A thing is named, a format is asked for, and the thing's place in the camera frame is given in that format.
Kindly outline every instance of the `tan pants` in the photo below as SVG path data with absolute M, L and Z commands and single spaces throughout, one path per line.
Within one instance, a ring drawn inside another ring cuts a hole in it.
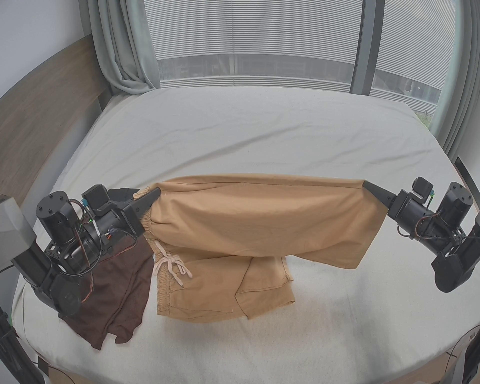
M 138 192 L 162 190 L 142 219 L 156 254 L 158 314 L 250 319 L 293 303 L 291 254 L 356 268 L 387 212 L 362 185 L 232 174 L 177 178 Z

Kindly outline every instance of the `folded fabric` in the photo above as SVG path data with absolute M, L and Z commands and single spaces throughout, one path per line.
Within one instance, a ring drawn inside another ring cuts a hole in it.
M 113 254 L 131 243 L 132 239 L 125 237 L 114 246 Z M 107 333 L 117 336 L 117 344 L 129 341 L 133 330 L 142 323 L 148 301 L 154 267 L 152 255 L 152 248 L 141 236 L 132 249 L 115 257 L 106 256 L 92 271 L 94 288 L 90 297 L 79 312 L 63 320 L 98 350 Z
M 155 183 L 142 219 L 156 254 L 157 313 L 248 318 L 294 302 L 285 256 L 356 268 L 387 209 L 363 180 L 231 174 Z

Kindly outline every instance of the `green grass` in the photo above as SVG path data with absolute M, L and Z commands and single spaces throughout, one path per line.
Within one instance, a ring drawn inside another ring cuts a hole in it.
M 420 113 L 420 112 L 415 112 L 415 114 L 417 115 L 417 117 L 420 119 L 420 121 L 422 122 L 422 124 L 428 128 L 428 126 L 430 125 L 430 122 L 432 121 L 432 117 L 430 115 L 426 115 L 424 113 Z

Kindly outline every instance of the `curtain fold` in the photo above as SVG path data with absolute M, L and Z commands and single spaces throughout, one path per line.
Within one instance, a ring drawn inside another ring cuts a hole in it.
M 453 161 L 480 92 L 480 4 L 456 1 L 455 45 L 430 131 Z
M 142 0 L 88 0 L 98 63 L 114 91 L 137 95 L 160 88 L 160 74 Z

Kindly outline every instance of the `wooden bed frame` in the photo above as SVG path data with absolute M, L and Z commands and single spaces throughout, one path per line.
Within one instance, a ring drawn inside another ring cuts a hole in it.
M 2 96 L 0 193 L 21 205 L 52 151 L 107 87 L 88 35 Z

